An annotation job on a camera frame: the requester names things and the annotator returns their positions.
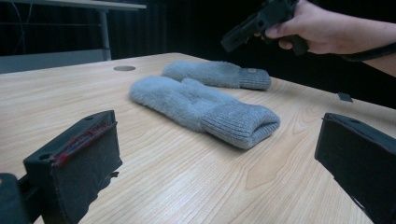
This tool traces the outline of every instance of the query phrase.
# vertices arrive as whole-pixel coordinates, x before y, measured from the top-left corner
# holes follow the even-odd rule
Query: wooden table
[[[123,165],[81,223],[371,222],[314,159],[321,118],[346,115],[396,137],[395,110],[277,78],[268,91],[219,89],[281,117],[270,138],[237,150],[128,99],[138,79],[177,60],[202,61],[171,53],[0,76],[0,172],[22,177],[24,158],[114,109]]]

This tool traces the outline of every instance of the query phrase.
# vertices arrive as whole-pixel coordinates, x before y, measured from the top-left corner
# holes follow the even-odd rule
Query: finger
[[[292,49],[293,48],[293,44],[284,38],[279,40],[279,46],[282,49]]]
[[[272,39],[277,39],[287,35],[297,35],[299,31],[298,24],[295,19],[276,24],[265,30],[265,35]]]

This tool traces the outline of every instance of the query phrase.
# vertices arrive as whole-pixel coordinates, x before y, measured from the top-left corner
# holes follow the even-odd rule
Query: gray mitten
[[[256,68],[241,68],[225,62],[184,62],[171,63],[163,69],[163,76],[181,81],[189,77],[206,86],[233,89],[253,89],[266,91],[271,86],[268,73]]]
[[[211,133],[243,149],[256,146],[280,124],[268,108],[243,104],[190,78],[178,82],[169,77],[145,77],[131,87],[130,99],[190,130]]]

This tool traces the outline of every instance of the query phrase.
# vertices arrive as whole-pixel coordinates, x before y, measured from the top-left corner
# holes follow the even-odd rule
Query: pistol grip
[[[290,35],[287,39],[293,44],[294,54],[299,56],[306,53],[309,49],[306,41],[298,35]]]

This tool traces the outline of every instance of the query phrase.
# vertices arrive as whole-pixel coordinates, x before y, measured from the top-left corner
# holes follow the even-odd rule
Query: black device
[[[90,115],[0,174],[0,223],[78,223],[122,165],[114,111]]]
[[[396,224],[396,139],[359,120],[327,113],[315,159],[374,223]]]
[[[275,24],[291,20],[298,0],[266,0],[259,9],[250,15],[245,21],[235,26],[221,40],[221,45],[227,52],[231,52],[240,45],[247,43],[255,34],[260,33],[268,44],[272,41],[265,35],[265,30]],[[293,44],[296,55],[302,55],[308,51],[308,45],[298,35],[286,37]]]

